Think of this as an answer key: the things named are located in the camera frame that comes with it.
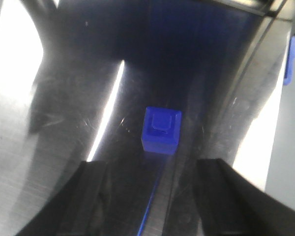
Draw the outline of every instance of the blue object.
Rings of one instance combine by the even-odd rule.
[[[181,111],[147,107],[142,131],[144,151],[172,155],[179,143]]]
[[[290,40],[283,85],[289,85],[293,76],[293,62],[295,59],[295,36]]]

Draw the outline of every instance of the metal panel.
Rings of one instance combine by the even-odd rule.
[[[210,131],[215,121],[224,125],[221,131],[229,122],[238,126],[228,139],[235,141],[221,152],[234,159],[231,154],[277,81],[289,24],[268,22],[263,28],[259,16],[196,1],[62,0],[48,14],[39,5],[26,6],[35,25],[14,0],[4,1],[0,17],[0,236],[16,234],[39,212],[88,158],[98,134],[94,159],[112,167],[105,235],[137,235],[154,191],[144,234],[161,235],[166,221],[165,232],[200,232],[191,202],[194,162],[201,153],[212,157],[222,150],[219,140],[228,133]],[[256,49],[250,50],[252,44]],[[257,65],[263,54],[265,64]],[[215,110],[213,94],[220,88],[228,92],[234,79],[238,86],[226,107]],[[254,91],[264,94],[252,100],[255,109],[236,107],[242,116],[233,124],[227,106],[235,95],[242,104],[247,88],[249,98],[260,95]],[[146,106],[182,111],[175,156],[143,152]],[[226,115],[203,126],[209,107]],[[191,216],[172,215],[185,202]]]

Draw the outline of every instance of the metal surface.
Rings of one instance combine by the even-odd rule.
[[[227,7],[234,7],[252,14],[264,16],[272,11],[277,4],[277,0],[207,0],[222,4]]]
[[[89,156],[112,168],[104,235],[199,235],[195,160],[236,160],[290,24],[196,1],[40,2],[5,0],[0,15],[0,236]],[[146,106],[182,111],[176,155],[143,152]]]

